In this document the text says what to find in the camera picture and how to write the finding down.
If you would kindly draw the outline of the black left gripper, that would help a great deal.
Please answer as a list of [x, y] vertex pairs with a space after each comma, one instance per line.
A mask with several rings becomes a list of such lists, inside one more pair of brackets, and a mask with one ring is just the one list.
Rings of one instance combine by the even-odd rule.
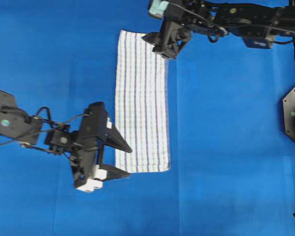
[[[108, 121], [104, 102], [95, 102], [85, 109], [79, 130], [70, 132], [69, 126], [63, 125], [49, 131], [44, 144], [50, 147], [49, 150], [70, 154], [74, 188], [91, 193], [103, 186], [94, 176], [96, 152], [103, 142], [109, 147], [132, 153], [118, 129]], [[100, 169], [107, 171], [103, 181], [131, 176], [131, 173], [108, 164], [101, 164]]]

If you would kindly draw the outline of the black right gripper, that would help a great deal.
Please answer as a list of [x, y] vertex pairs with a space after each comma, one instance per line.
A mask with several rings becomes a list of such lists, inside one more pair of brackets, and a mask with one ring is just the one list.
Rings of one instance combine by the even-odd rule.
[[205, 33], [211, 26], [211, 13], [204, 0], [151, 0], [148, 13], [163, 23], [159, 32], [147, 33], [142, 40], [165, 59], [176, 59], [191, 40], [191, 32]]

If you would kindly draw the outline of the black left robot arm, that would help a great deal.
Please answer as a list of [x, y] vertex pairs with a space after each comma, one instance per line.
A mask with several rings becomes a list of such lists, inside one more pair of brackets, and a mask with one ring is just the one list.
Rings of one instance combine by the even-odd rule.
[[17, 106], [12, 94], [0, 90], [0, 136], [8, 138], [9, 143], [67, 157], [75, 189], [90, 193], [106, 181], [129, 177], [129, 172], [103, 163], [105, 147], [132, 152], [110, 121], [104, 103], [90, 104], [79, 116], [79, 130], [70, 131], [68, 121], [52, 120], [49, 108], [42, 107], [30, 116]]

